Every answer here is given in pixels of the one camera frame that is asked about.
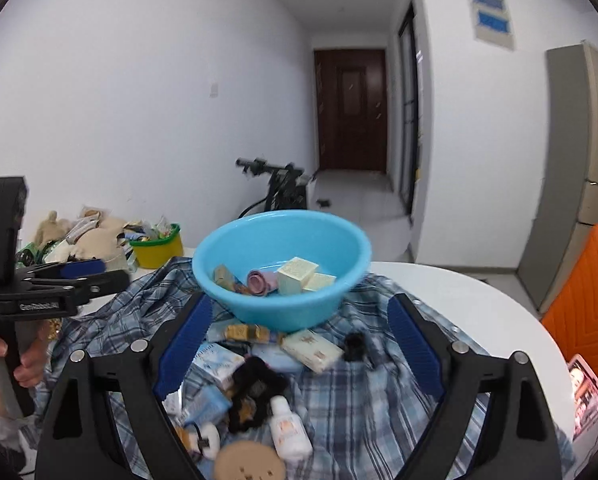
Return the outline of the gold blue cigarette pack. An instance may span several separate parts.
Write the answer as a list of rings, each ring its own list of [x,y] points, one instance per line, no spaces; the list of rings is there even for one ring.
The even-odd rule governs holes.
[[[235,294],[250,296],[250,289],[244,285],[224,264],[216,266],[212,273],[214,284]]]

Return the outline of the pink plastic cup lid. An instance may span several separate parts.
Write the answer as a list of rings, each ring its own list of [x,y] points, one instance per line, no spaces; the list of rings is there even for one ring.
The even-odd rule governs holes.
[[[277,291],[276,273],[273,271],[250,271],[247,275],[246,285],[252,296],[265,297]]]

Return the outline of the cream orange carton box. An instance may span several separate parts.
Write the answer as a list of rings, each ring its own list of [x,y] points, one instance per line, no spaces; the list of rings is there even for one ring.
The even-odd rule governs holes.
[[[278,292],[283,296],[300,294],[318,268],[316,263],[299,257],[288,260],[276,271]]]

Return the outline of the cream square carton box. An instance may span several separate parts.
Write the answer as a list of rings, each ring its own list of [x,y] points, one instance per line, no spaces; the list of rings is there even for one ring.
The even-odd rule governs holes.
[[[336,281],[334,275],[314,273],[311,278],[302,287],[303,292],[318,292],[326,287],[331,286]]]

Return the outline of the light blue raison box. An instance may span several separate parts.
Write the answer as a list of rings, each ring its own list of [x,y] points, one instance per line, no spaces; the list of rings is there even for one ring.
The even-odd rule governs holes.
[[[195,372],[216,385],[227,390],[233,385],[233,374],[245,359],[237,353],[215,342],[203,342],[192,362]]]

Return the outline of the light blue barcode box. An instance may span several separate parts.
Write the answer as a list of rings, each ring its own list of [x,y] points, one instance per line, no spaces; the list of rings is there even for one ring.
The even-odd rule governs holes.
[[[201,427],[207,422],[217,425],[231,406],[231,400],[216,385],[203,386],[183,408],[180,425]]]

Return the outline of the beige plush toy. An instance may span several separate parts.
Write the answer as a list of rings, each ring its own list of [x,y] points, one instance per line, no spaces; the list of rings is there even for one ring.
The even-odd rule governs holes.
[[[49,242],[62,240],[74,225],[75,222],[72,220],[60,219],[57,217],[57,212],[51,210],[48,216],[38,225],[37,232],[34,234],[34,244],[38,249],[41,249]]]

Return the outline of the small black box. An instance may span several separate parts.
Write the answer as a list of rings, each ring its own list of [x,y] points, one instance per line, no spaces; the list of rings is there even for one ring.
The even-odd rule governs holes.
[[[363,362],[366,353],[366,338],[362,332],[351,332],[345,337],[342,356],[346,362]]]

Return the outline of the yellow green storage bin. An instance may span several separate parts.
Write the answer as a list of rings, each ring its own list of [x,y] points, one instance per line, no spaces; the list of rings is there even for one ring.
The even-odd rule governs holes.
[[[167,237],[158,240],[131,240],[136,261],[140,268],[156,270],[173,257],[183,257],[184,247],[181,240],[181,228],[177,223],[171,224],[171,232]]]

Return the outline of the gold cigarette pack by basin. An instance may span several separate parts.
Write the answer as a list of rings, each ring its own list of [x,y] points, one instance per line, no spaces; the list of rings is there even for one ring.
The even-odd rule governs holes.
[[[268,344],[272,333],[266,327],[248,324],[231,324],[224,330],[226,340],[254,342],[255,344]]]

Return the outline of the white lotion bottle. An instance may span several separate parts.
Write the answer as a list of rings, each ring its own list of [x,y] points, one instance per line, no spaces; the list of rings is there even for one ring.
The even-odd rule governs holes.
[[[270,430],[277,455],[288,463],[308,458],[313,451],[311,441],[301,418],[290,409],[285,396],[273,396],[270,408]]]

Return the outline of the orange chair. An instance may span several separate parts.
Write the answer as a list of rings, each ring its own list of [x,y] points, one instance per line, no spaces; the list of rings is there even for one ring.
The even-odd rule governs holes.
[[[598,377],[598,224],[542,325],[567,361],[582,356]]]

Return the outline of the pink hello kitty bag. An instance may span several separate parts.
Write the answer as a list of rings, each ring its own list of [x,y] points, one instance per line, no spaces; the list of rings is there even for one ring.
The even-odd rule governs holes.
[[[573,394],[573,439],[598,421],[598,377],[583,356],[576,354],[568,363]]]

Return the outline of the dark brown door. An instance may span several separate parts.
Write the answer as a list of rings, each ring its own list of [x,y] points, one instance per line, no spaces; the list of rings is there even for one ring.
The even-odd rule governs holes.
[[[314,52],[320,170],[387,172],[386,51]]]

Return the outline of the grey wall panel blue screens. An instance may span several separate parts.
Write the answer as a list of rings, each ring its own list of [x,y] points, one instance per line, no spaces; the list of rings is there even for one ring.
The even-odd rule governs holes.
[[[515,50],[512,18],[506,0],[468,0],[474,38]]]

